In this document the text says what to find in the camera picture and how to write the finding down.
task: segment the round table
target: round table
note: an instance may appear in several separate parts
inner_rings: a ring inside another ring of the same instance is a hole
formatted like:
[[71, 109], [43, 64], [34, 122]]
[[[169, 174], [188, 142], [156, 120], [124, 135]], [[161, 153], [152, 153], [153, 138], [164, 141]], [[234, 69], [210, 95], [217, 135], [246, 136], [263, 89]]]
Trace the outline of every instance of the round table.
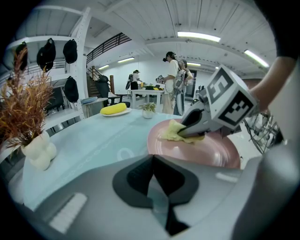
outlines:
[[57, 156], [46, 171], [39, 171], [25, 160], [23, 199], [34, 210], [46, 197], [75, 177], [95, 167], [147, 154], [147, 136], [157, 123], [180, 118], [163, 113], [152, 119], [132, 109], [118, 117], [94, 115], [53, 135]]

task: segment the fluorescent light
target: fluorescent light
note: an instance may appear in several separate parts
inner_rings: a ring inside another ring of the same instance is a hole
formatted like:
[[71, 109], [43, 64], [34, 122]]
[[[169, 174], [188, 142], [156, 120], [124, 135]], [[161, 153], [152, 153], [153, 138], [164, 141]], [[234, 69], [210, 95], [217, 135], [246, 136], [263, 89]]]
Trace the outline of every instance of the fluorescent light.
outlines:
[[198, 66], [198, 67], [201, 66], [201, 64], [199, 64], [199, 63], [188, 62], [187, 64], [188, 64], [188, 65], [191, 65], [191, 66]]
[[98, 68], [98, 70], [101, 70], [101, 69], [103, 69], [103, 68], [107, 68], [109, 65], [105, 65], [105, 66], [103, 66], [103, 67], [100, 67], [100, 68]]
[[247, 54], [249, 57], [253, 58], [255, 61], [262, 64], [265, 68], [269, 67], [268, 63], [266, 63], [264, 60], [262, 60], [259, 56], [255, 55], [253, 52], [246, 50], [244, 53]]
[[197, 33], [197, 32], [178, 32], [179, 37], [188, 37], [188, 38], [203, 38], [215, 42], [219, 42], [221, 38], [215, 37], [212, 35], [207, 35], [203, 33]]
[[118, 62], [126, 62], [126, 61], [133, 60], [133, 59], [135, 59], [135, 58], [127, 58], [127, 59], [124, 59], [124, 60], [120, 60]]

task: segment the white column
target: white column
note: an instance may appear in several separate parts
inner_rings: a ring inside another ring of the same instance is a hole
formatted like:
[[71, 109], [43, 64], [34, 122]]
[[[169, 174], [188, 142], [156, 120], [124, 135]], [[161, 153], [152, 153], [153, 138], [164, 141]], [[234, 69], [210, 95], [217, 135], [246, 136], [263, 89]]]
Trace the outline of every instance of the white column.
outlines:
[[85, 37], [90, 24], [91, 12], [90, 8], [87, 7], [83, 11], [83, 15], [72, 33], [72, 37], [77, 43], [77, 61], [70, 64], [70, 75], [75, 79], [77, 83], [79, 99], [77, 101], [77, 109], [81, 112], [80, 118], [84, 119], [83, 110], [81, 107], [81, 99], [88, 97], [86, 95], [86, 57], [83, 55]]

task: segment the white plate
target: white plate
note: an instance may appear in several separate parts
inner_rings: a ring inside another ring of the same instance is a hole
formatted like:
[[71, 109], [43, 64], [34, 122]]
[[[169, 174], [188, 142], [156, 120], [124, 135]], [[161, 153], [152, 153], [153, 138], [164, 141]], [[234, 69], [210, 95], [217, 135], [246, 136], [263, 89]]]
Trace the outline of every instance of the white plate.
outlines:
[[122, 112], [118, 112], [118, 113], [114, 113], [114, 114], [102, 114], [102, 116], [105, 116], [105, 117], [114, 117], [114, 116], [120, 116], [120, 115], [123, 115], [123, 114], [126, 114], [126, 113], [129, 113], [131, 112], [131, 108], [127, 108], [126, 110], [122, 111]]

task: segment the orange dried grass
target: orange dried grass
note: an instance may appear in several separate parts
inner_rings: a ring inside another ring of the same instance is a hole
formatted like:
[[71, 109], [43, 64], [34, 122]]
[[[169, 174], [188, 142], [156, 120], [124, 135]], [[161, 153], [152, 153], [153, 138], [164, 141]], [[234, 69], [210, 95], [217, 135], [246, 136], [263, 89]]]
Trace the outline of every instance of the orange dried grass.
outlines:
[[44, 109], [52, 92], [44, 71], [23, 84], [24, 75], [20, 66], [26, 52], [27, 48], [16, 56], [15, 75], [6, 81], [0, 94], [3, 108], [0, 112], [0, 129], [4, 132], [8, 147], [27, 146], [43, 132]]

